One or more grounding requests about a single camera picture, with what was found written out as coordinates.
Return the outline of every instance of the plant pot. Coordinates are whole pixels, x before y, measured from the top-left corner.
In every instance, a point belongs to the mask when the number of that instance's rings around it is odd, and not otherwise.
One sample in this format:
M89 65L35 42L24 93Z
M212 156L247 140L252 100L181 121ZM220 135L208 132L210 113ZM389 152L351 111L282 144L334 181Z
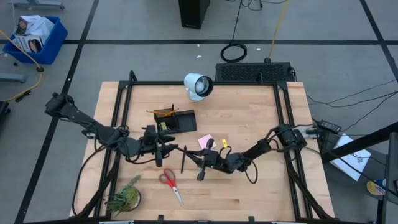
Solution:
M136 209L139 206L139 204L141 203L141 192L138 189L137 189L137 191L138 191L138 199L137 199L136 203L132 206L132 208L128 210L129 212Z

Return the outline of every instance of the scissor blade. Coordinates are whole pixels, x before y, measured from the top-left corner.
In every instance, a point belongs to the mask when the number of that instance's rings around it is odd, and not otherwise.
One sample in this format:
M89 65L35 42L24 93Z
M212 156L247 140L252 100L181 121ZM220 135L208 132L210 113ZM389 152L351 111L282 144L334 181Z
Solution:
M173 187L173 191L175 193L175 196L177 196L177 199L180 202L181 207L184 207L184 203L182 202L182 198L178 189L176 187Z

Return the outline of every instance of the blue bin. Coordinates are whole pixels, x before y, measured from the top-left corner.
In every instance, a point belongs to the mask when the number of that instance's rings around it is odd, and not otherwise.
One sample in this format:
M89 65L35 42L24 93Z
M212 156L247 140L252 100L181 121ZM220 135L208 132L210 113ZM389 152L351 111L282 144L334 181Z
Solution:
M68 35L68 31L62 25L59 17L56 16L46 16L51 22L54 23L54 27L50 32L49 37L44 43L42 50L38 53L28 53L32 58L36 60L39 64L51 65L54 63L55 58L60 51L63 41ZM22 63L33 63L33 61L27 57L24 53L18 50L12 43L7 41L3 48L5 53L9 53L14 58Z

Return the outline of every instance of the pink sticky note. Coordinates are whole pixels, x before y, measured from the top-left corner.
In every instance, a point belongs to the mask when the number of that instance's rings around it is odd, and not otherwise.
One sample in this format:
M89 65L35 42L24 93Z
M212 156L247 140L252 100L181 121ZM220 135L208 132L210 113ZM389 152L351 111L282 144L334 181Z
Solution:
M209 139L211 139L211 138L212 138L211 135L208 134L208 135L203 136L202 138L198 139L198 142L199 142L199 145L200 145L200 149L206 148L207 141ZM216 142L214 142L212 149L214 149L216 146L217 146Z

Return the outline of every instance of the scissors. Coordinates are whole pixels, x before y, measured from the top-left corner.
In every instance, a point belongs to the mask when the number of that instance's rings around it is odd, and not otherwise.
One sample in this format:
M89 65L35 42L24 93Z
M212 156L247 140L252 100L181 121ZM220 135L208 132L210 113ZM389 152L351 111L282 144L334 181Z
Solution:
M159 176L159 181L163 184L167 184L173 189L175 196L177 196L180 205L184 207L184 203L182 202L182 198L180 192L178 192L177 186L175 185L175 175L173 171L169 168L165 168L163 170L163 174Z

